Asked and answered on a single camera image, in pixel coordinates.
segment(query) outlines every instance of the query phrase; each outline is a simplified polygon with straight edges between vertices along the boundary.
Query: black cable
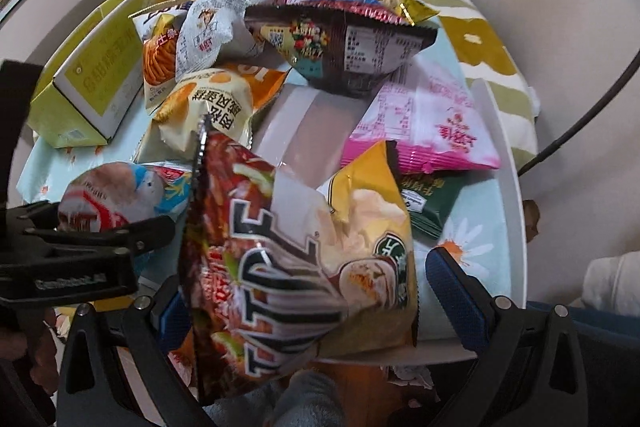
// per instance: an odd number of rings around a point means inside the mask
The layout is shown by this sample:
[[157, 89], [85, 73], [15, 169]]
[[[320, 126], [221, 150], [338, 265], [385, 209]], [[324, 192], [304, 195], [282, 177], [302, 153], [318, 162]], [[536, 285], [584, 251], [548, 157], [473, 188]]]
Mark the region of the black cable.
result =
[[602, 98], [599, 99], [593, 107], [590, 108], [583, 116], [574, 123], [569, 129], [557, 140], [554, 140], [549, 145], [547, 145], [542, 152], [540, 152], [535, 158], [533, 158], [529, 163], [527, 163], [524, 167], [522, 167], [518, 171], [518, 176], [522, 176], [525, 172], [530, 171], [533, 167], [542, 163], [544, 160], [549, 158], [553, 153], [555, 153], [558, 149], [560, 149], [565, 143], [571, 140], [576, 134], [578, 134], [591, 120], [593, 120], [599, 113], [602, 111], [609, 102], [613, 100], [616, 95], [623, 89], [623, 87], [628, 84], [631, 78], [636, 74], [640, 68], [640, 50], [638, 50], [634, 59], [630, 62], [630, 64], [626, 67], [626, 70], [620, 75], [619, 79], [617, 79], [611, 87], [607, 90], [605, 94], [602, 95]]

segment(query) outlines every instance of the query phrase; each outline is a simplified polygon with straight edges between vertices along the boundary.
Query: finger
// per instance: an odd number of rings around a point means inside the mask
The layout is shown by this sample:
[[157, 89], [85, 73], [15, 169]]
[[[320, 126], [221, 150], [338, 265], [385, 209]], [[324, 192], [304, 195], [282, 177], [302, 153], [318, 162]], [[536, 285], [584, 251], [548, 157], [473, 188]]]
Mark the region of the finger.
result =
[[38, 365], [56, 365], [56, 343], [53, 341], [51, 332], [45, 330], [38, 343], [38, 349], [34, 354], [34, 358]]
[[56, 327], [56, 311], [53, 308], [44, 310], [44, 321], [52, 328]]
[[49, 396], [58, 390], [58, 370], [55, 366], [34, 365], [30, 371], [31, 380], [43, 388]]
[[18, 360], [27, 352], [27, 337], [24, 333], [15, 333], [13, 331], [0, 328], [0, 359]]

